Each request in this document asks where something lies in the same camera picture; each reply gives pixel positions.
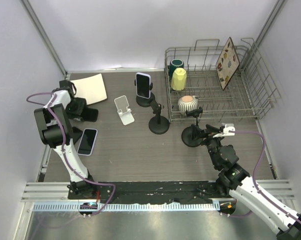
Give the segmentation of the black phone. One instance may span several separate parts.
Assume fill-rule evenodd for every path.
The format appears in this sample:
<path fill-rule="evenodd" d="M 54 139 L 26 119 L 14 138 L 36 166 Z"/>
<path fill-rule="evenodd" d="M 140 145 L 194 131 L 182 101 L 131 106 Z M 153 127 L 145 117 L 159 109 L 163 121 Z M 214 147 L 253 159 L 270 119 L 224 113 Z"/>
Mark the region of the black phone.
<path fill-rule="evenodd" d="M 86 107 L 82 112 L 82 118 L 86 122 L 96 122 L 98 119 L 99 111 L 94 108 Z"/>

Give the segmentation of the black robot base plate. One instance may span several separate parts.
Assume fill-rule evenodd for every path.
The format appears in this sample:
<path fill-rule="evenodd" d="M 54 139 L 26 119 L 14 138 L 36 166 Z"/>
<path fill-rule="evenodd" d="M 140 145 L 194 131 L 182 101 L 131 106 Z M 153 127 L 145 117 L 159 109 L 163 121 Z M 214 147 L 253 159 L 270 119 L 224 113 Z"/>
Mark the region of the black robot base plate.
<path fill-rule="evenodd" d="M 170 203 L 205 204 L 213 199 L 227 198 L 214 181 L 118 181 L 114 195 L 112 186 L 105 182 L 104 186 L 96 186 L 83 181 L 70 183 L 68 199 L 70 200 L 100 200 L 110 204 L 151 204 L 163 205 Z"/>

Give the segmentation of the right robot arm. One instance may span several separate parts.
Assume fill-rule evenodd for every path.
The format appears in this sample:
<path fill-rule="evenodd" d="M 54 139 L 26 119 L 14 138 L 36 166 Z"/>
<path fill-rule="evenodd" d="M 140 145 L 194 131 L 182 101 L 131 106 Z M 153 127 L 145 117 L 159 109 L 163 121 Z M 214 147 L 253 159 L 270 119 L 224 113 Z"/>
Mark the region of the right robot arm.
<path fill-rule="evenodd" d="M 238 156 L 232 145 L 222 145 L 224 137 L 234 136 L 234 125 L 224 123 L 220 128 L 206 125 L 205 129 L 191 125 L 191 140 L 206 146 L 213 167 L 219 171 L 216 191 L 219 196 L 231 196 L 242 202 L 262 219 L 276 234 L 278 240 L 301 240 L 301 213 L 289 208 L 268 193 L 237 162 Z"/>

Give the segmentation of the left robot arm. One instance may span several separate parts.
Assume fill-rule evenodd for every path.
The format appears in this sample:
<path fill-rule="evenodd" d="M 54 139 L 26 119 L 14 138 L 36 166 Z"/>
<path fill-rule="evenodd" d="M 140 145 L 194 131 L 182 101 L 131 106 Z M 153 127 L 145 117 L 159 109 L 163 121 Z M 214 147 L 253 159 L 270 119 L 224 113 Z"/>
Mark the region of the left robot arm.
<path fill-rule="evenodd" d="M 72 197 L 90 200 L 97 188 L 75 150 L 75 142 L 83 138 L 83 133 L 75 133 L 70 120 L 95 122 L 99 111 L 88 107 L 86 99 L 76 97 L 76 93 L 74 83 L 60 81 L 59 87 L 48 93 L 48 103 L 36 109 L 34 116 L 41 141 L 57 153 L 70 175 L 68 189 Z"/>

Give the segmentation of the black round-base phone stand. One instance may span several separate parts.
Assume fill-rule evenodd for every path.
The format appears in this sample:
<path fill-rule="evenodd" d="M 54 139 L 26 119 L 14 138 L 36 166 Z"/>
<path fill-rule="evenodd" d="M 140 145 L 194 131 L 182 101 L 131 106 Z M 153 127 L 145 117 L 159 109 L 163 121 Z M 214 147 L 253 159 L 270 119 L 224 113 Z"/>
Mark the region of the black round-base phone stand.
<path fill-rule="evenodd" d="M 155 114 L 155 116 L 149 120 L 149 130 L 156 135 L 166 133 L 169 130 L 170 123 L 166 117 L 161 115 L 162 105 L 153 99 L 150 102 L 150 107 L 152 107 L 153 114 Z"/>

